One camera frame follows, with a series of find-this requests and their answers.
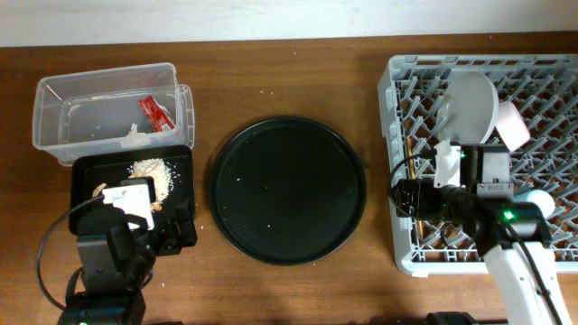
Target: black plate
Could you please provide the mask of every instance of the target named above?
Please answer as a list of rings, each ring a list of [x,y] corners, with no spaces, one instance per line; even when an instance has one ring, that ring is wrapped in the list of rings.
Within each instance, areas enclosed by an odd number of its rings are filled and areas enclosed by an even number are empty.
[[[347,142],[300,117],[256,123],[231,139],[210,175],[210,210],[236,248],[272,265],[326,256],[365,208],[365,174]]]
[[[107,153],[79,158],[72,166],[70,207],[92,197],[92,191],[101,183],[116,187],[130,176],[128,168],[146,159],[163,159],[171,165],[171,172],[180,175],[173,179],[173,188],[163,201],[163,209],[153,213],[155,225],[170,219],[173,209],[185,204],[194,218],[194,190],[192,178],[192,154],[186,145],[173,145],[124,153]],[[70,216],[69,229],[74,234],[77,216]]]

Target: white dish rack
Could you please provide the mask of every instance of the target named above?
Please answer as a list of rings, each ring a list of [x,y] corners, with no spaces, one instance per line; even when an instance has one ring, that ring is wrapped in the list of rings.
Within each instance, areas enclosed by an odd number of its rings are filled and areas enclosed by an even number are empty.
[[[485,74],[499,100],[511,100],[530,129],[531,140],[511,154],[516,194],[549,192],[556,202],[547,219],[558,273],[578,272],[578,55],[403,55],[389,60],[378,84],[382,135],[389,166],[410,153],[432,148],[435,113],[452,80],[468,71]],[[496,133],[487,143],[499,143]],[[401,178],[432,178],[424,159],[400,168]],[[471,239],[442,223],[398,218],[390,205],[397,267],[406,274],[486,274]]]

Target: round black disc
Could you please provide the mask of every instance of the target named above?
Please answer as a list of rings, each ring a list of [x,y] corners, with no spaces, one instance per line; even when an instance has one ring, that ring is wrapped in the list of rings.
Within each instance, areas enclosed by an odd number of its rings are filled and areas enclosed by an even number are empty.
[[[300,117],[256,123],[231,139],[210,175],[210,210],[236,248],[273,265],[321,258],[365,208],[357,155],[329,127]]]

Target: transparent plastic container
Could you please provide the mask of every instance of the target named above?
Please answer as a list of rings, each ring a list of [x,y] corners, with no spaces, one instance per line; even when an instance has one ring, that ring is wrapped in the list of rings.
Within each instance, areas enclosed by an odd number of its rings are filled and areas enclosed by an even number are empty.
[[[175,128],[155,132],[138,100],[152,96]],[[127,136],[132,124],[139,135]],[[75,73],[40,80],[33,145],[70,166],[80,157],[194,143],[191,90],[171,63]]]

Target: brown wooden tabletop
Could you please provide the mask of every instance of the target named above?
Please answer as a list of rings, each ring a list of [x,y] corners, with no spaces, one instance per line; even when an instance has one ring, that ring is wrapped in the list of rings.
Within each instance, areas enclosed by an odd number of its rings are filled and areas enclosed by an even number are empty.
[[[33,269],[43,233],[69,206],[71,171],[33,148],[37,82],[166,61],[193,93],[199,242],[157,259],[144,289],[144,323],[397,323],[431,311],[505,319],[489,275],[422,279],[396,268],[378,80],[396,54],[567,52],[578,52],[578,32],[0,49],[0,324],[50,324],[60,316]],[[205,175],[224,142],[248,123],[278,115],[307,116],[335,129],[359,155],[368,180],[365,214],[351,239],[311,265],[271,266],[238,252],[217,230],[206,201]],[[58,300],[77,267],[75,237],[61,226],[42,264]],[[578,322],[578,275],[559,281]]]

